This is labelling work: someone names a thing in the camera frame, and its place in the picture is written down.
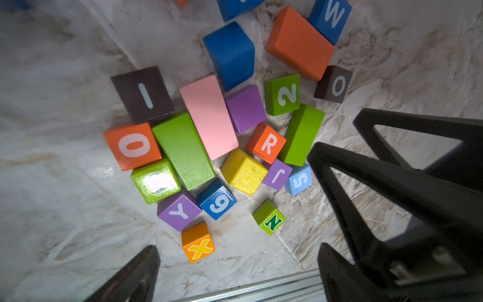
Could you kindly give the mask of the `orange R block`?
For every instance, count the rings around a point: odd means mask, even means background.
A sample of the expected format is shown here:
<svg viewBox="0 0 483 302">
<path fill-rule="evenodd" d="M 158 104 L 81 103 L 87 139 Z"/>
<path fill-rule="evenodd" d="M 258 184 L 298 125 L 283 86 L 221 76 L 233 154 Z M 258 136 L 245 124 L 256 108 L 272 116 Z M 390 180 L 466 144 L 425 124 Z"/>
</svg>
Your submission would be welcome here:
<svg viewBox="0 0 483 302">
<path fill-rule="evenodd" d="M 259 123 L 246 145 L 246 150 L 265 162 L 273 164 L 287 139 L 266 123 Z"/>
</svg>

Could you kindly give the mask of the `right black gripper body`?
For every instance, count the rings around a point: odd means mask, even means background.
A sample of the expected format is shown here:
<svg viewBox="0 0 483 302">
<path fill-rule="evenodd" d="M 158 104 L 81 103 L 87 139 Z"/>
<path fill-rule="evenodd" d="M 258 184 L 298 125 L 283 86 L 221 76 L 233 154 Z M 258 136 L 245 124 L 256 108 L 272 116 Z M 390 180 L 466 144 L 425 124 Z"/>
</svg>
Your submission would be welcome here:
<svg viewBox="0 0 483 302">
<path fill-rule="evenodd" d="M 372 233 L 358 268 L 380 293 L 406 301 L 482 301 L 482 238 L 452 227 L 443 234 L 412 217 L 387 241 Z"/>
</svg>

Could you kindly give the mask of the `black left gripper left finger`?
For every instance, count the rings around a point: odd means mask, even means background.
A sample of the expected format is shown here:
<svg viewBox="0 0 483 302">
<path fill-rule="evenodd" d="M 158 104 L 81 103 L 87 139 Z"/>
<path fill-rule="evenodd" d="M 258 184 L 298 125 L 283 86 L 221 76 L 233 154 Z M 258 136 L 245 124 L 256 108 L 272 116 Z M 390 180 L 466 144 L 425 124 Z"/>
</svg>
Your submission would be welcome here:
<svg viewBox="0 0 483 302">
<path fill-rule="evenodd" d="M 156 246 L 148 245 L 87 301 L 152 301 L 160 268 Z"/>
</svg>

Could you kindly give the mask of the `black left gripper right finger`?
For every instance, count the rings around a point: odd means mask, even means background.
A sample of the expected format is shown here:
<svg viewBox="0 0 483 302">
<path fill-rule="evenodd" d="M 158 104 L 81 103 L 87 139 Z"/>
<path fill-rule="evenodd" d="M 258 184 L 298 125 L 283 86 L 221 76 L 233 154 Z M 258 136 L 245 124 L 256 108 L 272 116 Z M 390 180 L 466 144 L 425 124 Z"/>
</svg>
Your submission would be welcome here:
<svg viewBox="0 0 483 302">
<path fill-rule="evenodd" d="M 318 253 L 319 273 L 328 301 L 388 301 L 389 297 L 329 244 Z"/>
</svg>

